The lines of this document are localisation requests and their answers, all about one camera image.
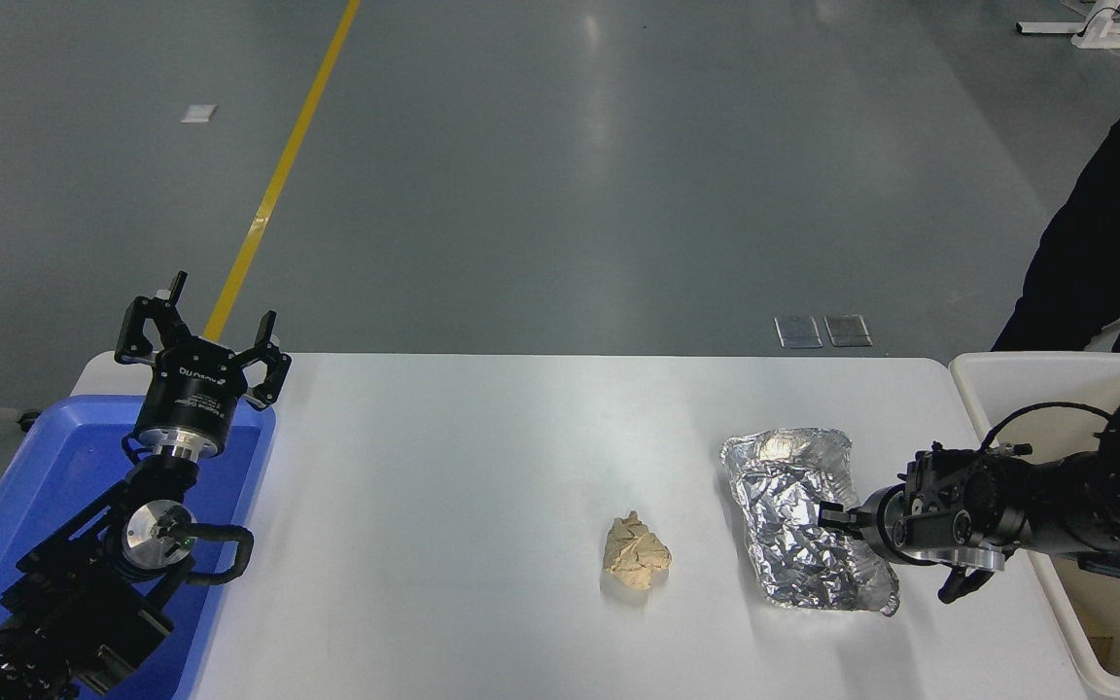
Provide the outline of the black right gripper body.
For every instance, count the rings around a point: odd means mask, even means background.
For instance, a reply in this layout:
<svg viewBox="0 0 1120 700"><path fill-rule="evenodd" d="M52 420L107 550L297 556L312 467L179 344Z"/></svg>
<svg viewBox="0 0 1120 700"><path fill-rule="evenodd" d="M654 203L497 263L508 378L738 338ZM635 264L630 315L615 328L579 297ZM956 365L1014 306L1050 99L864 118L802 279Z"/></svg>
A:
<svg viewBox="0 0 1120 700"><path fill-rule="evenodd" d="M900 517L900 487L877 489L866 498L855 515L864 542L884 561L900 563L899 550L893 541L893 524Z"/></svg>

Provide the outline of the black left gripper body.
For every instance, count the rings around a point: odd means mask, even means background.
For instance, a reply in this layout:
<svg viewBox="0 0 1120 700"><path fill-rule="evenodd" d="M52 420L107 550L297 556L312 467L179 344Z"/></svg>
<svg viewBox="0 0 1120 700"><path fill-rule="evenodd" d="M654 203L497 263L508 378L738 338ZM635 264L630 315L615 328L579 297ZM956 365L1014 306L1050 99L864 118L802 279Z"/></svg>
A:
<svg viewBox="0 0 1120 700"><path fill-rule="evenodd" d="M139 444L190 433L203 448L226 447L234 412L246 391L243 367L227 347L204 338L161 349L136 421Z"/></svg>

